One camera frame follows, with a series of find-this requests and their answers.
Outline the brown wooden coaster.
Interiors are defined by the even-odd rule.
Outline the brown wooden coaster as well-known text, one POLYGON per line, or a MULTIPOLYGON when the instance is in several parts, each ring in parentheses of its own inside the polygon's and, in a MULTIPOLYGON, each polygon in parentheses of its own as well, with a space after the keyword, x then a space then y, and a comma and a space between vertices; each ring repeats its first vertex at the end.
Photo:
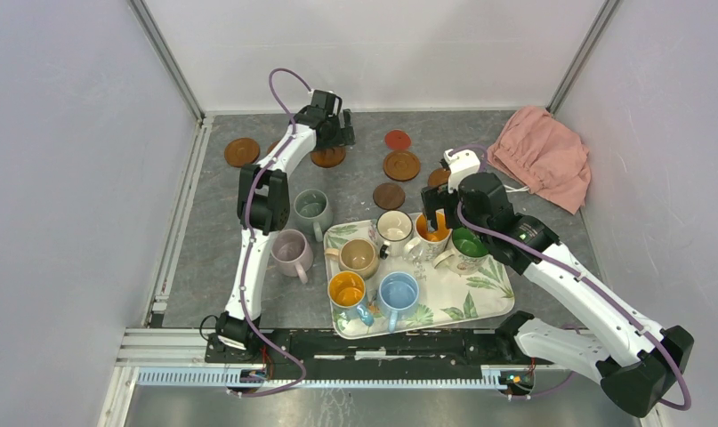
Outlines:
POLYGON ((383 171, 394 181, 410 181, 421 171, 421 162, 412 152, 394 150, 383 161, 383 171))
POLYGON ((429 187, 439 187, 441 185, 447 185, 450 174, 451 172, 447 169, 444 169, 442 167, 437 168, 430 173, 427 180, 427 185, 429 187))
POLYGON ((311 162, 321 168, 333 168, 341 164, 346 158, 345 147, 335 147, 312 151, 310 153, 311 162))
POLYGON ((277 146, 279 145, 279 141, 274 141, 267 149, 267 155, 269 155, 277 146))
POLYGON ((260 156, 260 146, 252 138, 237 138, 231 141, 223 151, 223 157, 229 166, 240 168, 255 163, 260 156))

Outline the dark walnut coaster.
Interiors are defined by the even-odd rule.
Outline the dark walnut coaster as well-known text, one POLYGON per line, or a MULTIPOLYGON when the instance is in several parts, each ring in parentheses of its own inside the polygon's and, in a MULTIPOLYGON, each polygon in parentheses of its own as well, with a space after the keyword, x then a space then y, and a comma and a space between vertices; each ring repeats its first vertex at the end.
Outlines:
POLYGON ((384 210, 397 210, 405 202, 406 193, 400 185, 385 182, 378 185, 373 191, 375 204, 384 210))

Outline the red round coaster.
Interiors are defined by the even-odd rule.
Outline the red round coaster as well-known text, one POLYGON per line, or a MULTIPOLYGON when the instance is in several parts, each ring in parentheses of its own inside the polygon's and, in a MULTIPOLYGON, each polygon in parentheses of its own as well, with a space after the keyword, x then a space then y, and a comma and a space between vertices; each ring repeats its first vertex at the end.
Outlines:
POLYGON ((412 145, 410 136, 399 129, 391 130, 385 134, 384 143, 390 150, 406 150, 412 145))

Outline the pink drawstring cloth bag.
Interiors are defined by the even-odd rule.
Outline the pink drawstring cloth bag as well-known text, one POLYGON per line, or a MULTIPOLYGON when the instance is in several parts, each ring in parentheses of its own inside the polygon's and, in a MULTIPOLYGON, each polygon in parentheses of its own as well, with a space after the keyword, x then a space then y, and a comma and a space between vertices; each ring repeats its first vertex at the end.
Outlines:
POLYGON ((544 108, 517 110, 487 149, 488 163, 570 214, 585 204, 589 149, 544 108))

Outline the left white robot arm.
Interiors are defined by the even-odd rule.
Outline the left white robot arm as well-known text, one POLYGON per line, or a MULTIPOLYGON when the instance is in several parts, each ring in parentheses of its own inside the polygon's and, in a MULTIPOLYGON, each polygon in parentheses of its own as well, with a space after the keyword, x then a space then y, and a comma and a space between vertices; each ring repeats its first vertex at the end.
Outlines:
POLYGON ((238 180, 237 216, 241 249, 230 298, 215 322, 217 339, 239 362, 254 360, 261 339, 254 333, 261 316, 263 281, 270 250, 288 223, 291 208, 288 178, 310 153, 355 143, 351 112, 331 91, 312 90, 272 151, 245 165, 238 180))

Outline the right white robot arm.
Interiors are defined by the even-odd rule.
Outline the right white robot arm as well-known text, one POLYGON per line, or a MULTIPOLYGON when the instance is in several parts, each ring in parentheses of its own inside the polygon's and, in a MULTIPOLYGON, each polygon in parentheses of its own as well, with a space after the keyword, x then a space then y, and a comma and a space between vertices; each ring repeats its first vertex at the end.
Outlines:
POLYGON ((643 418, 657 405, 692 406, 683 373, 694 338, 682 326, 662 327, 620 299, 577 260, 536 217, 517 213, 493 173, 477 172, 456 186, 421 192, 428 226, 469 230, 497 262, 541 287, 586 328, 585 336, 550 326, 524 311, 497 330, 497 356, 507 363, 544 359, 598 383, 629 415, 643 418))

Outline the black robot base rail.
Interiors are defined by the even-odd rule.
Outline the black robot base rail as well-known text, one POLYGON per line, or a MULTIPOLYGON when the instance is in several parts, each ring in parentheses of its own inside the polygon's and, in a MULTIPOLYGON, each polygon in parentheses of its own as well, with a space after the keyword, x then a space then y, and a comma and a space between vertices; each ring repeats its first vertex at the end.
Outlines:
POLYGON ((488 367, 548 364, 523 355, 490 329, 422 329, 347 340, 332 329, 276 328, 264 333, 271 346, 251 336, 245 350, 225 346, 211 330, 199 334, 206 363, 263 368, 270 380, 469 380, 488 367))

